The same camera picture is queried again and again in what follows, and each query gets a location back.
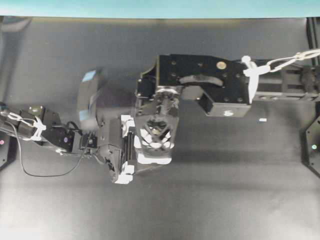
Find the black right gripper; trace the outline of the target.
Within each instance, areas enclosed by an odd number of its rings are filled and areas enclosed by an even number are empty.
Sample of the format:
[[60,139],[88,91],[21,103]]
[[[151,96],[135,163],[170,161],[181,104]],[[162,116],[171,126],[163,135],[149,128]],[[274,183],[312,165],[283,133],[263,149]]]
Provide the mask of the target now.
[[155,102],[154,118],[178,118],[180,100],[209,117],[244,117],[251,108],[245,65],[209,55],[159,55],[137,80],[137,104]]

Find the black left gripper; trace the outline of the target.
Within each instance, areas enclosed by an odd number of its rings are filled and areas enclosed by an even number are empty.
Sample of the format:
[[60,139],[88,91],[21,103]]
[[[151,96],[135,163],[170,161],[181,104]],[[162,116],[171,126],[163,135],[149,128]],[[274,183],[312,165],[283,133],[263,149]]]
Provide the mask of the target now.
[[127,185],[134,176],[153,171],[160,165],[141,164],[133,159],[135,121],[130,115],[121,115],[105,122],[98,130],[98,156],[108,166],[111,181]]

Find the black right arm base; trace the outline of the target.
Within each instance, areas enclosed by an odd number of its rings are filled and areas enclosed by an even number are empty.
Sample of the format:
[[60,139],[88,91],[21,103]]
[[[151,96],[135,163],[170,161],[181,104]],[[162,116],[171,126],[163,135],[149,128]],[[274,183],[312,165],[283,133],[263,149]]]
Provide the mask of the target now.
[[320,177],[320,117],[306,129],[303,140],[302,163],[318,178]]

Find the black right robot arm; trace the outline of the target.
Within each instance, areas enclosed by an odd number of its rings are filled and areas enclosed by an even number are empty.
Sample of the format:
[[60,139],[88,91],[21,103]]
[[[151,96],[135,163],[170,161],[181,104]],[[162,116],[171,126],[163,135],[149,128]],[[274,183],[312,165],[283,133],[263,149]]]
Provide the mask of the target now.
[[179,103],[195,101],[209,117],[242,118],[254,101],[318,101],[320,68],[301,54],[280,59],[228,60],[209,55],[159,55],[136,85],[135,112],[121,116],[126,133],[172,139]]

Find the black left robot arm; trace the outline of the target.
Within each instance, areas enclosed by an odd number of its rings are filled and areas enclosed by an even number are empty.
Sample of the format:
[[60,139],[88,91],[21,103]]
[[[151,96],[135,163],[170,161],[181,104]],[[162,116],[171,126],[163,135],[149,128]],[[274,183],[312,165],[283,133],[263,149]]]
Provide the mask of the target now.
[[102,118],[97,126],[87,127],[73,121],[62,123],[58,113],[43,106],[17,110],[1,102],[0,131],[62,156],[93,158],[108,167],[115,184],[129,184],[135,175],[160,168],[143,156],[137,126],[129,114]]

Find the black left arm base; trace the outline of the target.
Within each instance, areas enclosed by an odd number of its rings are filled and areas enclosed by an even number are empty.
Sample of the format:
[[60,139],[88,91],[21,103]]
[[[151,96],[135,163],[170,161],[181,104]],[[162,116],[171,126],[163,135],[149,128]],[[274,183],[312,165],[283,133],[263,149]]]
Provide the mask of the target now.
[[7,166],[16,160],[17,156],[17,140],[15,137],[9,136],[3,132],[0,133],[0,170],[4,170]]

